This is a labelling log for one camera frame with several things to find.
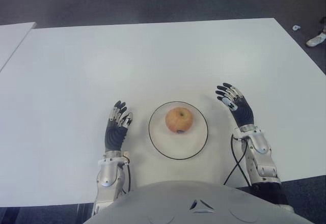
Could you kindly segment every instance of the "black cable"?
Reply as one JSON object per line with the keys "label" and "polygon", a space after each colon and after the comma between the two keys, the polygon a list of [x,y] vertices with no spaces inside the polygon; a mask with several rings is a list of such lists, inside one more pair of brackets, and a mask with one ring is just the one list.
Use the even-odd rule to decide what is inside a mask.
{"label": "black cable", "polygon": [[248,181],[246,175],[244,174],[244,172],[243,172],[243,170],[242,170],[242,168],[241,168],[241,166],[240,166],[240,164],[239,164],[239,163],[242,161],[242,159],[244,158],[244,156],[246,155],[246,151],[247,151],[247,147],[248,147],[248,142],[247,142],[247,141],[245,141],[245,142],[246,142],[246,148],[245,148],[245,150],[244,150],[244,152],[243,152],[243,154],[242,154],[240,160],[238,161],[237,158],[236,158],[236,156],[235,156],[234,150],[233,150],[233,134],[232,134],[232,136],[231,136],[231,151],[232,151],[233,158],[234,158],[234,160],[235,160],[235,162],[236,162],[236,165],[234,166],[234,168],[232,169],[232,171],[231,171],[230,174],[228,175],[228,177],[227,177],[227,179],[225,180],[225,182],[224,182],[223,185],[225,185],[225,184],[227,183],[227,181],[229,180],[230,176],[232,175],[232,173],[234,172],[234,170],[236,169],[236,167],[239,167],[239,169],[240,169],[240,171],[241,171],[241,173],[242,173],[244,179],[246,180],[247,185],[250,187],[250,183],[249,183],[249,181]]}
{"label": "black cable", "polygon": [[128,178],[129,178],[129,184],[128,184],[128,192],[130,192],[130,186],[131,186],[131,176],[130,176],[130,167],[127,165],[128,168]]}
{"label": "black cable", "polygon": [[129,163],[130,163],[130,159],[126,156],[123,155],[123,157],[125,157],[128,160],[128,192],[130,192],[130,188],[131,188],[131,174],[130,174],[130,167],[129,167]]}

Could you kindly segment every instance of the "white tabletop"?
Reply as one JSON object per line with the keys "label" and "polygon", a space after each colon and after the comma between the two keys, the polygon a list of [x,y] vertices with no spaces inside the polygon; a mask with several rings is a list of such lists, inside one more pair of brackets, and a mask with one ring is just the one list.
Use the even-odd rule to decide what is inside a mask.
{"label": "white tabletop", "polygon": [[0,25],[0,71],[35,23]]}
{"label": "white tabletop", "polygon": [[[245,94],[282,181],[325,174],[326,78],[274,19],[31,30],[0,75],[0,206],[94,201],[118,99],[134,113],[123,144],[133,189],[223,183],[236,127],[216,99],[223,82]],[[198,108],[209,129],[201,153],[181,161],[148,139],[152,112],[174,100]],[[237,170],[228,184],[245,181]]]}

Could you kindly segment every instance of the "white sneaker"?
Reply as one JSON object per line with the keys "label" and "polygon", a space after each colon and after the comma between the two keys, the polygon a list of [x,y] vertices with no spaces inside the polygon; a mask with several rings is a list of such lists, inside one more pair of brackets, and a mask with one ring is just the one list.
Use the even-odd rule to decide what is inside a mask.
{"label": "white sneaker", "polygon": [[318,36],[310,39],[308,42],[306,42],[306,45],[308,47],[315,47],[318,44],[322,43],[326,39],[326,34],[324,32],[320,33]]}

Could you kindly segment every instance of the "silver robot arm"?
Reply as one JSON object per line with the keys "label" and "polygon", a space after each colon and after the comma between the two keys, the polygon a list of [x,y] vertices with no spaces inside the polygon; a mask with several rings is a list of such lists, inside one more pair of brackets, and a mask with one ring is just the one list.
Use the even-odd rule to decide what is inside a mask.
{"label": "silver robot arm", "polygon": [[234,138],[242,141],[251,194],[293,211],[282,191],[281,180],[271,157],[271,147],[263,132],[254,125],[253,112],[243,94],[228,83],[223,83],[217,89],[218,100],[228,106],[238,125]]}
{"label": "silver robot arm", "polygon": [[122,116],[126,110],[125,103],[118,101],[108,119],[105,131],[105,154],[98,162],[101,170],[96,179],[97,196],[92,215],[112,204],[124,192],[123,166],[129,165],[129,154],[124,152],[122,155],[121,146],[132,122],[132,113]]}

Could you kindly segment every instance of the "red apple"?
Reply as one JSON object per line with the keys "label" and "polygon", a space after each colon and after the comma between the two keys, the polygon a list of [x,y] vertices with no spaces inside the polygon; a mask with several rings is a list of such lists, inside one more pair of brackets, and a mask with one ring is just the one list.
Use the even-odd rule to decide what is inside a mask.
{"label": "red apple", "polygon": [[184,133],[193,124],[193,114],[187,108],[177,107],[167,113],[165,123],[172,132]]}

